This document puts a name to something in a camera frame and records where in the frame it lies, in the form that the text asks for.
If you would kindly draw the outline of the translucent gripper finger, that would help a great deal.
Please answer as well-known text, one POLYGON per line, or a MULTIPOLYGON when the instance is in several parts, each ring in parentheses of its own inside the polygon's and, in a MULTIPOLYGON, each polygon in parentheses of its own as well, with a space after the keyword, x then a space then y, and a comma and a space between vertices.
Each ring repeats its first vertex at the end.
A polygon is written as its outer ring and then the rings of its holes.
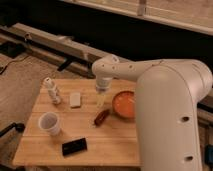
POLYGON ((101 92, 97 95, 97 107, 100 108, 103 106, 104 102, 105 102, 105 97, 106 97, 106 93, 105 92, 101 92))

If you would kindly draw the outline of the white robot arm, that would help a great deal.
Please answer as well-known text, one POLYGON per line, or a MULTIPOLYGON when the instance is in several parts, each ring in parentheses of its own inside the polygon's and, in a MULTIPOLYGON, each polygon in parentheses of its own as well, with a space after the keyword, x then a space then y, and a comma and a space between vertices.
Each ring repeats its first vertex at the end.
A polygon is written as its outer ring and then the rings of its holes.
POLYGON ((96 90, 113 78, 134 81, 135 122, 141 171, 202 171, 197 104, 213 86, 208 66, 194 59, 95 61, 96 90))

